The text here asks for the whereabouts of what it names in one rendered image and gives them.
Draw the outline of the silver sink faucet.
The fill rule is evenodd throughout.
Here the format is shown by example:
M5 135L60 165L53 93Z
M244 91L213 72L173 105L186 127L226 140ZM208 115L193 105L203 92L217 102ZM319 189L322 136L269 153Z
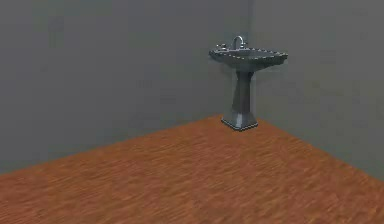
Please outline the silver sink faucet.
M247 42L240 35L235 36L230 45L226 43L217 44L216 47L220 50L237 50L244 49L247 46Z

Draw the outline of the grey pedestal sink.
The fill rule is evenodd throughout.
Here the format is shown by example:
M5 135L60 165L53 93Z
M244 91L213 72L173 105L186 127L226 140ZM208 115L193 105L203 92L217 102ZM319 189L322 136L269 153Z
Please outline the grey pedestal sink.
M251 112L251 80L256 71L281 65L288 58L284 52L259 48L211 50L209 56L236 72L236 86L231 110L221 121L235 131L244 131L258 126Z

